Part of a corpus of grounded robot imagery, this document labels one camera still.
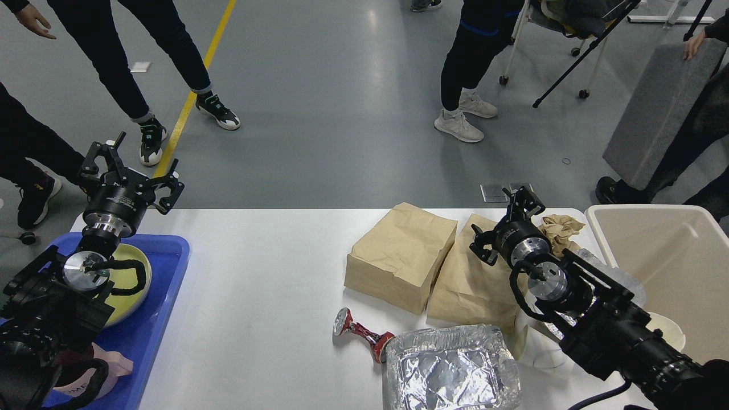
gray floor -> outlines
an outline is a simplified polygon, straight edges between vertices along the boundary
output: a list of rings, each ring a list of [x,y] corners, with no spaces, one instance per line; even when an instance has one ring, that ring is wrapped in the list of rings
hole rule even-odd
[[[187,185],[178,207],[387,208],[402,201],[420,207],[482,207],[479,184],[508,182],[530,182],[548,206],[584,210],[596,203],[596,180],[615,176],[602,152],[652,49],[680,42],[686,27],[622,23],[588,100],[576,95],[597,53],[533,109],[534,99],[574,60],[569,50],[577,40],[527,25],[509,85],[496,81],[507,49],[479,86],[484,99],[499,107],[499,117],[474,119],[486,139],[464,144],[432,126],[440,108],[440,70],[461,5],[444,2],[437,12],[416,14],[408,0],[238,0],[210,73],[244,126],[225,131],[191,113],[175,153]],[[227,1],[176,4],[204,54]],[[92,141],[127,131],[123,158],[141,169],[137,129],[50,8],[42,2],[36,6],[58,40],[34,36],[3,9],[0,81],[81,152]],[[650,0],[639,14],[665,14],[669,6]],[[699,6],[694,1],[687,12]],[[719,17],[726,6],[715,2],[709,15]],[[131,14],[116,2],[113,8],[130,61],[152,61],[151,70],[136,74],[137,80],[157,117],[171,129],[186,86]],[[692,166],[656,202],[680,204],[694,194],[726,163],[724,149],[712,147],[708,159]],[[144,171],[151,175],[153,169]],[[0,182],[0,198],[5,203],[0,228],[13,228],[16,188]],[[82,194],[67,187],[36,229],[39,245],[0,239],[2,282],[66,232],[84,204]]]

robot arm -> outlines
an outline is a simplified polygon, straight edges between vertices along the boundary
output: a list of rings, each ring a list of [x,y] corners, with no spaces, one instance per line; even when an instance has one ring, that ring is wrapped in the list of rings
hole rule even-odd
[[[660,330],[648,330],[650,316],[633,303],[630,290],[573,252],[564,251],[563,258],[551,253],[549,241],[531,223],[531,216],[544,209],[533,193],[521,187],[508,194],[507,215],[492,231],[472,226],[470,249],[489,265],[497,255],[506,260],[519,307],[562,332],[559,346],[566,355],[603,380],[620,372],[660,410],[726,408],[718,399],[721,389],[714,386],[729,376],[729,366],[701,366],[668,345]],[[529,276],[529,292],[540,313],[531,310],[518,289],[520,274]]]
[[[112,315],[106,298],[144,289],[144,265],[114,260],[112,254],[121,239],[136,233],[149,206],[167,214],[184,185],[174,172],[177,160],[166,175],[152,179],[125,167],[117,154],[124,135],[115,142],[94,142],[79,172],[90,187],[90,201],[77,248],[63,255],[56,246],[49,247],[4,288],[9,300],[0,311],[7,319],[0,325],[0,410],[39,409],[63,371],[59,354],[86,351]],[[100,177],[98,157],[108,168]],[[169,194],[157,201],[161,188]],[[137,284],[114,287],[109,269],[127,268],[135,269]],[[83,363],[96,368],[97,377],[87,394],[64,403],[64,409],[78,409],[94,399],[106,378],[105,363],[99,361]]]

pink object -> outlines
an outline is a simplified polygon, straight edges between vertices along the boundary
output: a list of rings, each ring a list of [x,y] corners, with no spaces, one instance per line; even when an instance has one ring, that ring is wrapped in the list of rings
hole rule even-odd
[[[96,343],[92,343],[91,347],[93,348],[93,358],[102,359],[109,364],[109,377],[106,378],[104,385],[101,386],[101,390],[96,396],[96,398],[100,398],[112,390],[120,376],[126,376],[132,372],[134,362],[122,356],[119,352],[107,352]],[[65,395],[76,397],[86,391],[86,386],[88,386],[88,382],[95,371],[95,369],[86,370],[75,382],[65,386],[57,386],[53,389]]]
[[[348,308],[342,308],[339,310],[339,313],[334,320],[334,328],[332,332],[335,336],[341,336],[346,332],[352,332],[361,336],[370,344],[373,357],[377,363],[385,363],[387,360],[385,356],[385,346],[390,339],[395,337],[395,335],[390,332],[385,332],[379,335],[366,329],[359,323],[355,323],[352,320],[352,312]]]

aluminum foil tray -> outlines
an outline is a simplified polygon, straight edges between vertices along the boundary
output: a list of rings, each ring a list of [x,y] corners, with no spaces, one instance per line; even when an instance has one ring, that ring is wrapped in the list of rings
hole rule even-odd
[[[521,402],[516,362],[495,326],[403,333],[386,356],[392,410],[513,410]]]

brown paper bag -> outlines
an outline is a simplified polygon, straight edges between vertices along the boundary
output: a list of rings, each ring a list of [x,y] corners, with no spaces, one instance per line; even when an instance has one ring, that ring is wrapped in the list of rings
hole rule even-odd
[[[484,231],[496,223],[472,214],[448,253],[433,288],[428,317],[449,320],[461,325],[485,323],[499,326],[505,333],[514,331],[519,307],[509,286],[511,268],[499,256],[495,266],[481,262],[469,249],[473,242],[471,224]],[[526,289],[526,275],[519,285]]]
[[[352,247],[344,285],[422,313],[457,225],[416,206],[397,205]]]

